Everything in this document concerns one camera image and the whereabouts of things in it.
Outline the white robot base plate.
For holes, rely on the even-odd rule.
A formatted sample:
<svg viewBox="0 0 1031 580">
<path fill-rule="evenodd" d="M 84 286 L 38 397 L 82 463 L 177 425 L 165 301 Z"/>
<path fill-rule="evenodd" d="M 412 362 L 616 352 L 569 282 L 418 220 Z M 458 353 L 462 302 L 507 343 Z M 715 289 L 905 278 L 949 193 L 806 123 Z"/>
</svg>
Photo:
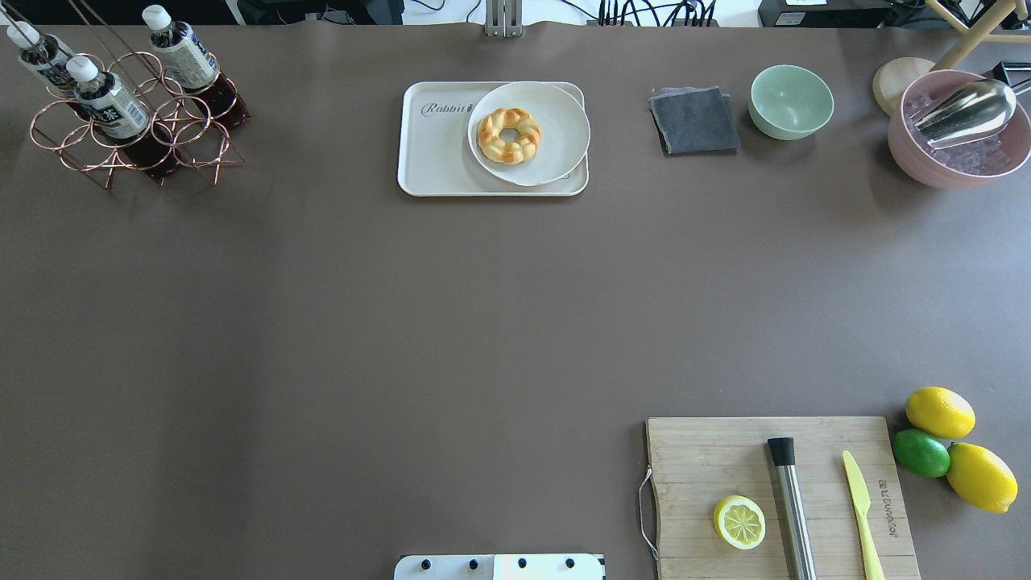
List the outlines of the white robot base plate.
<svg viewBox="0 0 1031 580">
<path fill-rule="evenodd" d="M 408 555 L 394 579 L 605 579 L 602 555 L 592 553 L 498 553 Z"/>
</svg>

